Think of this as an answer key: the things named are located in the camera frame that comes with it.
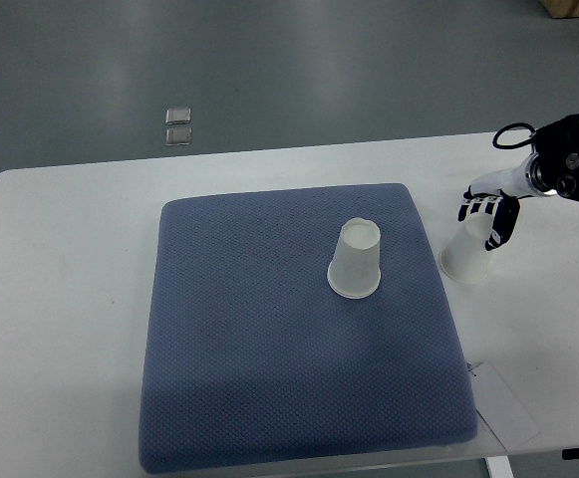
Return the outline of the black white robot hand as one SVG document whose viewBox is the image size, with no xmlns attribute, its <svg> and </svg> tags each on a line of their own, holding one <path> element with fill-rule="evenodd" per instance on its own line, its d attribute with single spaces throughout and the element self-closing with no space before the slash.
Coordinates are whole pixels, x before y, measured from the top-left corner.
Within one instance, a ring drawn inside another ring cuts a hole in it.
<svg viewBox="0 0 579 478">
<path fill-rule="evenodd" d="M 484 248 L 493 251 L 511 238 L 520 212 L 520 199 L 532 195 L 531 185 L 519 168 L 492 172 L 477 178 L 467 188 L 457 220 L 462 222 L 478 212 L 491 218 Z"/>
</svg>

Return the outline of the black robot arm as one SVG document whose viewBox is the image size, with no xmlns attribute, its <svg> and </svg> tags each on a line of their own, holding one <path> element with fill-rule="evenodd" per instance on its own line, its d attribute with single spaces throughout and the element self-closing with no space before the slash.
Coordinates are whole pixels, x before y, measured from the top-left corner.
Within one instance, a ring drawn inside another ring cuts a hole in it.
<svg viewBox="0 0 579 478">
<path fill-rule="evenodd" d="M 536 193 L 579 202 L 579 114 L 534 128 L 528 143 L 535 156 L 527 177 Z"/>
</svg>

